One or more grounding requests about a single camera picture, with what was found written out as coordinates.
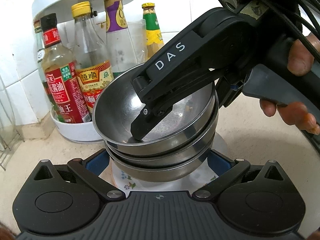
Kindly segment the person's right hand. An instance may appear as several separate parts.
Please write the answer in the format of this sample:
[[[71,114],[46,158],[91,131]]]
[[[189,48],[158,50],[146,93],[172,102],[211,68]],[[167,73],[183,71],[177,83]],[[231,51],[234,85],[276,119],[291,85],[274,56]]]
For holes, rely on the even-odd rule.
[[[311,70],[314,59],[302,42],[296,40],[289,52],[287,69],[296,76],[305,75]],[[281,106],[267,100],[260,100],[260,108],[268,117],[272,117],[278,112],[287,125],[295,125],[300,130],[319,135],[319,124],[317,124],[316,118],[308,112],[307,107],[301,102]]]

